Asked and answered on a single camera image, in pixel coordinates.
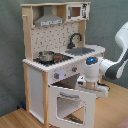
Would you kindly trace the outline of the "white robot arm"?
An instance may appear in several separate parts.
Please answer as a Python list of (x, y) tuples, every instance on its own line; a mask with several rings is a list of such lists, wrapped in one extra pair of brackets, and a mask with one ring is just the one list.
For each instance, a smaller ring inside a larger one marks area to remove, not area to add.
[(116, 62), (103, 57), (89, 57), (85, 60), (84, 75), (79, 76), (75, 88), (80, 91), (95, 93), (97, 97), (106, 98), (109, 87), (99, 82), (100, 75), (109, 79), (118, 79), (128, 62), (128, 22), (115, 35), (115, 42), (122, 49)]

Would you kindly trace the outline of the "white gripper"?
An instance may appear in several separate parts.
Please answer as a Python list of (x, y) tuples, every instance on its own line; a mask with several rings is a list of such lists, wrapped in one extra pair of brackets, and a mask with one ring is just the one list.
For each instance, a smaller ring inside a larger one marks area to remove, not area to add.
[(86, 82), (83, 76), (79, 76), (75, 88), (80, 91), (94, 93), (97, 97), (106, 98), (110, 88), (98, 82)]

